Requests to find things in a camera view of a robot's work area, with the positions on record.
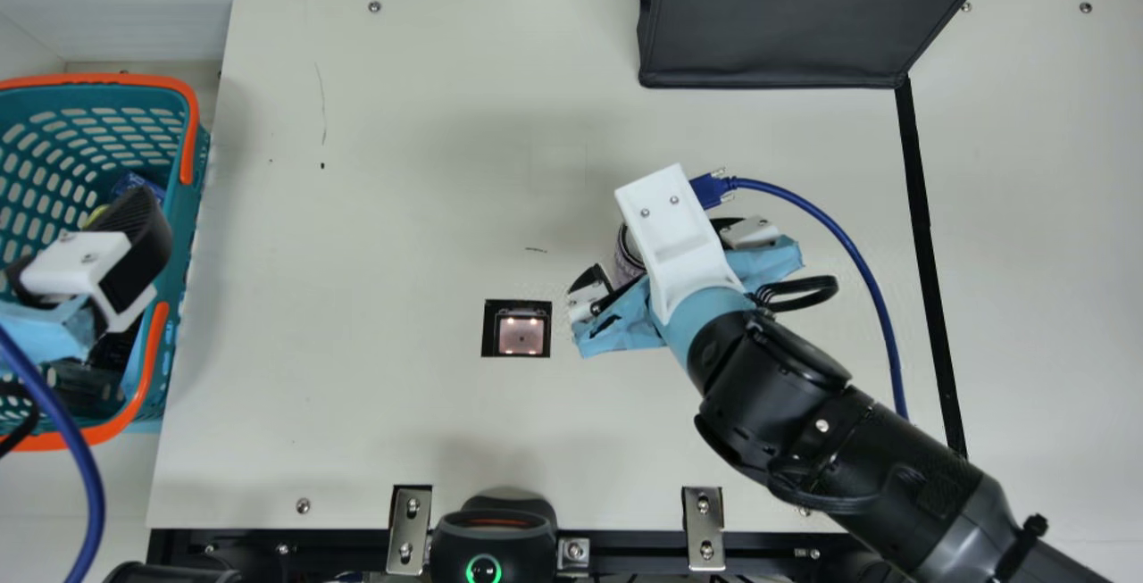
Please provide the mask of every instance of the black frame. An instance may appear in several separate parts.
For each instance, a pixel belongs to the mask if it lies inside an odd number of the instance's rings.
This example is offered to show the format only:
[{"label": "black frame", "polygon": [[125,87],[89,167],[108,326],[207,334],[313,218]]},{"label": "black frame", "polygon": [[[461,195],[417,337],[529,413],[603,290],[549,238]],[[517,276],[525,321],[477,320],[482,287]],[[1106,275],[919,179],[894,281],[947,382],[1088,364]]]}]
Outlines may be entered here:
[{"label": "black frame", "polygon": [[[560,536],[591,541],[588,573],[593,576],[690,574],[687,537],[682,532],[560,530]],[[713,573],[722,577],[783,575],[796,582],[812,581],[822,566],[853,551],[866,551],[847,534],[732,532],[722,535],[722,542],[727,569]],[[384,572],[389,530],[154,529],[146,560],[151,565],[193,567],[201,564],[207,545],[242,546],[278,554],[280,544],[289,546],[287,554],[279,556],[289,581],[305,574]]]},{"label": "black frame", "polygon": [[[904,155],[909,213],[920,274],[921,297],[936,370],[941,413],[950,448],[967,456],[964,423],[957,398],[949,334],[941,304],[941,287],[933,250],[925,170],[921,165],[920,139],[913,107],[911,82],[905,80],[895,91],[901,144]],[[523,301],[489,301],[486,305],[486,346],[488,316],[504,305],[536,306]],[[575,532],[560,530],[561,536],[586,537],[591,541],[589,574],[690,574],[687,543],[682,532]],[[724,534],[726,572],[721,576],[783,575],[792,581],[812,581],[824,565],[852,553],[866,551],[847,534]],[[289,546],[285,564],[293,574],[339,572],[384,572],[389,549],[389,530],[291,530],[291,529],[154,529],[147,548],[152,565],[191,566],[207,545],[227,548],[243,545],[257,551],[278,553],[278,545]]]}]

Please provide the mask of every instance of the object in basket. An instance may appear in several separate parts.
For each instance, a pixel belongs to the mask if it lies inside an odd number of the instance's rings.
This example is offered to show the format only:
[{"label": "object in basket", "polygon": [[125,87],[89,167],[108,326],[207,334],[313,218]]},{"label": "object in basket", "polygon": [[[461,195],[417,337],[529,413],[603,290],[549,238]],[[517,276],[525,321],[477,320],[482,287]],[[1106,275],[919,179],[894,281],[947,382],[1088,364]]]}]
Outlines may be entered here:
[{"label": "object in basket", "polygon": [[54,360],[48,364],[47,380],[73,416],[104,420],[123,404],[122,373],[71,359]]},{"label": "object in basket", "polygon": [[154,182],[147,179],[147,177],[136,175],[135,173],[127,173],[122,177],[119,177],[114,187],[111,189],[111,199],[119,199],[119,197],[125,195],[130,189],[137,189],[141,187],[141,185],[146,185],[146,187],[151,189],[151,193],[154,193],[155,201],[159,201],[159,206],[162,206],[163,200],[167,199],[167,189],[163,189],[162,185],[155,184]]},{"label": "object in basket", "polygon": [[34,305],[87,295],[105,324],[122,333],[155,295],[151,283],[170,258],[170,225],[146,185],[119,197],[88,230],[62,233],[23,270],[9,275]]}]

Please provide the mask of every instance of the black cable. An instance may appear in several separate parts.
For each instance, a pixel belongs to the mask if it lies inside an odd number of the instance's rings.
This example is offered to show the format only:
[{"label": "black cable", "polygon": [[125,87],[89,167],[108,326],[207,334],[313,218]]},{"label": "black cable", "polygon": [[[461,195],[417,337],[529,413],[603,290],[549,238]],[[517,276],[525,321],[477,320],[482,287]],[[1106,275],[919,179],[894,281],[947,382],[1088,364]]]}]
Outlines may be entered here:
[{"label": "black cable", "polygon": [[620,237],[618,237],[617,245],[618,245],[620,254],[623,256],[623,261],[624,262],[626,262],[628,264],[631,264],[632,266],[634,266],[636,269],[639,269],[640,271],[644,271],[644,270],[647,269],[644,265],[642,259],[636,257],[634,254],[631,253],[631,249],[628,246],[628,225],[626,225],[626,223],[620,224]]},{"label": "black cable", "polygon": [[[799,293],[808,293],[809,295],[774,302],[774,298],[778,295],[794,295]],[[798,311],[800,309],[816,306],[829,301],[829,298],[837,294],[837,278],[833,275],[816,275],[813,278],[762,285],[754,292],[753,301],[759,306],[762,306],[773,313],[785,313],[788,311]]]},{"label": "black cable", "polygon": [[25,438],[31,436],[35,431],[35,425],[40,422],[40,407],[32,400],[32,396],[24,389],[24,384],[17,382],[0,382],[0,397],[16,397],[29,400],[32,404],[32,408],[27,412],[27,416],[24,421],[19,423],[19,426],[13,429],[11,433],[3,440],[0,440],[0,458],[8,455],[9,452],[16,448]]}]

